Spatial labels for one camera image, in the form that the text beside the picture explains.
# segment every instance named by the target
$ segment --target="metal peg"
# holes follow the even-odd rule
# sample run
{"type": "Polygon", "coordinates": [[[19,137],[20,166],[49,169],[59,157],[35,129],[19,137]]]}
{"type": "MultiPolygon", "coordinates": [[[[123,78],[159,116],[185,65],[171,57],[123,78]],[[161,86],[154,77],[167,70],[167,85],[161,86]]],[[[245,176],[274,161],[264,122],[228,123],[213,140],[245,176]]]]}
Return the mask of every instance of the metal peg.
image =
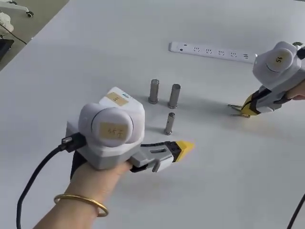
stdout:
{"type": "Polygon", "coordinates": [[[156,104],[159,101],[158,92],[159,92],[159,80],[153,79],[151,81],[151,91],[148,97],[149,103],[156,104]]]}
{"type": "Polygon", "coordinates": [[[178,105],[178,98],[181,86],[179,84],[173,84],[170,101],[168,102],[168,107],[175,109],[178,105]]]}
{"type": "Polygon", "coordinates": [[[173,121],[175,120],[175,113],[171,112],[168,114],[166,127],[164,129],[164,133],[166,135],[171,135],[173,132],[173,121]]]}

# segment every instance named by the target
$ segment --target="human hand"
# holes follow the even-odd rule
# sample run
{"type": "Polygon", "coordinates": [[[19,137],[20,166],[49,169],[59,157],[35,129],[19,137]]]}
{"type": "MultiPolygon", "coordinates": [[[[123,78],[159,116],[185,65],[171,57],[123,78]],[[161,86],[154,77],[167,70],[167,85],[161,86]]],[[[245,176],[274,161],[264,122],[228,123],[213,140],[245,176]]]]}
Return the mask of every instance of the human hand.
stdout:
{"type": "Polygon", "coordinates": [[[112,169],[96,170],[89,163],[85,163],[75,171],[65,193],[103,203],[114,190],[120,177],[131,167],[131,164],[124,162],[112,169]]]}
{"type": "Polygon", "coordinates": [[[287,99],[305,100],[305,80],[294,88],[290,89],[286,94],[287,99]]]}

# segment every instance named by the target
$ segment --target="paper label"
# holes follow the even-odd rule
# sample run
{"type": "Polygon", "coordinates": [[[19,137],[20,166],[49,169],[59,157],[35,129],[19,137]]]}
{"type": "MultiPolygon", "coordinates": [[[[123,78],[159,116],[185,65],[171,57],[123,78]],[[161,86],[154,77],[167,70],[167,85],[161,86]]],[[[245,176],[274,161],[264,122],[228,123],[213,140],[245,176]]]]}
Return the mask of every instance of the paper label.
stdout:
{"type": "Polygon", "coordinates": [[[128,103],[128,101],[126,99],[124,99],[123,97],[121,97],[120,95],[118,95],[115,92],[111,92],[108,95],[106,95],[106,97],[112,101],[114,101],[117,105],[119,106],[123,106],[126,103],[128,103]]]}
{"type": "Polygon", "coordinates": [[[100,123],[100,137],[104,139],[125,140],[128,125],[117,123],[100,123]]]}

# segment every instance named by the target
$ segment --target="white power strip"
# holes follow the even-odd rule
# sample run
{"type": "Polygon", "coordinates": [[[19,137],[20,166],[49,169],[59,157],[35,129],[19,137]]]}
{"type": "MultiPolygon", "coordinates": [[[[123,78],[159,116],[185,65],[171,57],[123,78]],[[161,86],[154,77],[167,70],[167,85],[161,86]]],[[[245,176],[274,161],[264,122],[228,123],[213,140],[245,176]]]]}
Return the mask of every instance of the white power strip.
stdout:
{"type": "Polygon", "coordinates": [[[254,63],[257,57],[255,53],[216,48],[205,44],[188,44],[184,42],[170,43],[170,51],[245,63],[254,63]]]}

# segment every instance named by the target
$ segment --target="gold bangle bracelet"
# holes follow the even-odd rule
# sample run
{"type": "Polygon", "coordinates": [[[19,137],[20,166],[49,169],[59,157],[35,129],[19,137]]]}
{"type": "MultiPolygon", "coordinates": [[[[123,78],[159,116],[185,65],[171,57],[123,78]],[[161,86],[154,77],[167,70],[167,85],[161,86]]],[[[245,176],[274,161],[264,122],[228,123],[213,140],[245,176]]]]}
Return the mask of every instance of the gold bangle bracelet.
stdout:
{"type": "Polygon", "coordinates": [[[77,196],[77,195],[59,194],[56,197],[54,197],[54,203],[57,204],[60,201],[60,199],[75,199],[102,209],[104,212],[100,212],[97,217],[105,217],[109,214],[108,209],[103,204],[97,202],[94,199],[77,196]]]}

